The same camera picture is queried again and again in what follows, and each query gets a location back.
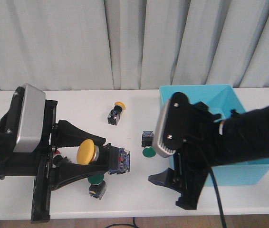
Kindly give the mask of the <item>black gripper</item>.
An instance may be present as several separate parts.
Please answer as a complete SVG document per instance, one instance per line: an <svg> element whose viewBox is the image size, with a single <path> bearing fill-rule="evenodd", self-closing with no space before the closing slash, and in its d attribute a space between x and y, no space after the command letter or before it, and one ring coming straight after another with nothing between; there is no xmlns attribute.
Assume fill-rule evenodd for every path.
<svg viewBox="0 0 269 228"><path fill-rule="evenodd" d="M75 181L108 172L106 165L81 165L78 163L53 164L53 125L56 120L57 101L45 100L41 140L31 153L14 152L19 128L24 88L15 89L10 107L0 120L0 157L2 171L6 176L33 176L33 196L31 222L50 220L51 190L57 190ZM77 147L84 140L91 139L95 145L103 145L106 138L85 132L66 120L55 125L55 145L57 147Z"/></svg>
<svg viewBox="0 0 269 228"><path fill-rule="evenodd" d="M202 102L190 104L185 139L170 158L172 167L148 177L154 185L181 190L175 204L182 209L197 209L211 166L211 127L219 118L219 114L211 114Z"/></svg>

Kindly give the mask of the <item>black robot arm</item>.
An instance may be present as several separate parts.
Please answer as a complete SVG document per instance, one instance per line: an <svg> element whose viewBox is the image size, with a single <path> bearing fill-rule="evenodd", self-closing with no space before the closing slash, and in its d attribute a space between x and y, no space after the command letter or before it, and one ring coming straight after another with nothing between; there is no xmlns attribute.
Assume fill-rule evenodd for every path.
<svg viewBox="0 0 269 228"><path fill-rule="evenodd" d="M196 209L213 167L269 157L269 106L243 114L231 110L230 118L219 120L203 103L191 104L176 92L162 109L153 142L159 155L173 157L174 168L148 180L179 192L177 206Z"/></svg>
<svg viewBox="0 0 269 228"><path fill-rule="evenodd" d="M104 174L112 166L113 150L105 139L86 133L65 120L56 120L57 101L31 85L18 87L0 120L0 179L33 176L32 222L50 219L50 196L75 181ZM59 148L94 143L85 164L56 155Z"/></svg>

